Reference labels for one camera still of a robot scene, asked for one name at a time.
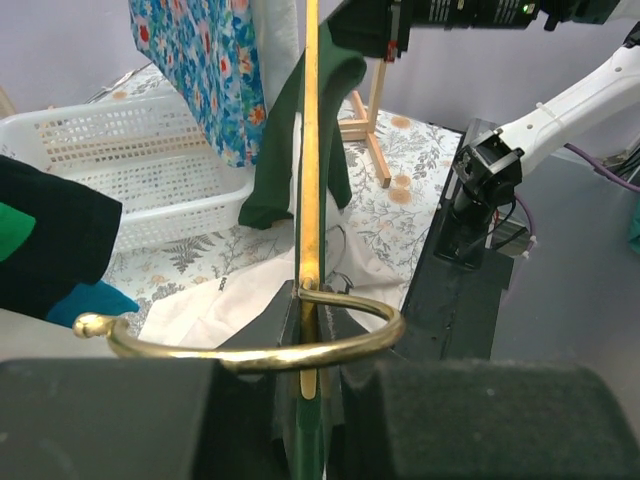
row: table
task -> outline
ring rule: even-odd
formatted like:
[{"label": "table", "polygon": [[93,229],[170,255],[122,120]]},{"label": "table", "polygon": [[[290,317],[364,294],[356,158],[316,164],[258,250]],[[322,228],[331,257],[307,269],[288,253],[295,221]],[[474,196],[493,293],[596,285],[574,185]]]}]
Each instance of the table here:
[{"label": "table", "polygon": [[[177,95],[153,65],[100,101]],[[340,119],[355,118],[343,104]],[[345,215],[378,257],[405,281],[418,261],[460,134],[380,111],[377,135],[393,176],[380,187],[364,143],[345,144],[353,199]],[[153,302],[239,268],[284,253],[293,245],[291,221],[267,231],[237,226],[156,248],[114,256],[104,280],[140,305],[129,315],[138,334]]]}]

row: white wall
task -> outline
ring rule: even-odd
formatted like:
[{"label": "white wall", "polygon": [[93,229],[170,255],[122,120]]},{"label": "white wall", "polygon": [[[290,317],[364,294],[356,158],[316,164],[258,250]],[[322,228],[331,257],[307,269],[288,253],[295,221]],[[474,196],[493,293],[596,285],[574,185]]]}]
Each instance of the white wall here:
[{"label": "white wall", "polygon": [[[321,1],[322,17],[339,3]],[[298,14],[303,35],[304,0],[298,0]],[[526,31],[413,30],[409,52],[387,69],[382,107],[458,130],[473,117],[506,123],[597,68],[635,24],[562,24],[545,32],[542,17]],[[369,88],[370,72],[360,88],[365,99]],[[594,154],[610,154],[626,148],[638,132],[640,106],[575,143]]]},{"label": "white wall", "polygon": [[82,103],[137,67],[127,0],[2,0],[0,85],[19,112]]}]

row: blue floral dress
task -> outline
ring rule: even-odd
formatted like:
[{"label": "blue floral dress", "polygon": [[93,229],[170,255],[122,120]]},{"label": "blue floral dress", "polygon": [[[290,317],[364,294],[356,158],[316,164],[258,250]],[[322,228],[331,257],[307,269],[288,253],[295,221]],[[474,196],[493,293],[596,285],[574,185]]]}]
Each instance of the blue floral dress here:
[{"label": "blue floral dress", "polygon": [[249,0],[129,0],[138,50],[184,97],[213,149],[255,164],[266,110]]}]

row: laundry basket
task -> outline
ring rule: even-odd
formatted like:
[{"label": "laundry basket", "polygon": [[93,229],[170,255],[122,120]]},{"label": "laundry basket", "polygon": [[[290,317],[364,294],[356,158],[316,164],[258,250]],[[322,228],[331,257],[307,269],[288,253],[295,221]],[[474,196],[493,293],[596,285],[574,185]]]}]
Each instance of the laundry basket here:
[{"label": "laundry basket", "polygon": [[14,115],[0,121],[0,153],[122,202],[116,251],[231,228],[253,189],[178,95]]}]

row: white fabric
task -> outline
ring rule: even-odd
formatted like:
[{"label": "white fabric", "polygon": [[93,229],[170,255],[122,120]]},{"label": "white fabric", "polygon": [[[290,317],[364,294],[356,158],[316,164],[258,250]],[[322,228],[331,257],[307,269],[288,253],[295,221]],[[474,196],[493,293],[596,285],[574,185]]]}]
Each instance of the white fabric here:
[{"label": "white fabric", "polygon": [[249,0],[249,5],[269,111],[300,58],[296,0]]},{"label": "white fabric", "polygon": [[[302,119],[297,114],[293,131],[292,190],[289,211],[295,216],[298,167],[301,155]],[[367,247],[338,211],[327,192],[325,271],[334,290],[351,280],[350,294],[380,300],[396,308],[403,298],[402,279]],[[153,304],[140,339],[186,347],[214,348],[264,311],[282,284],[295,276],[295,253],[287,253],[232,274],[203,283]],[[379,328],[383,320],[360,312],[349,312],[367,330]]]}]

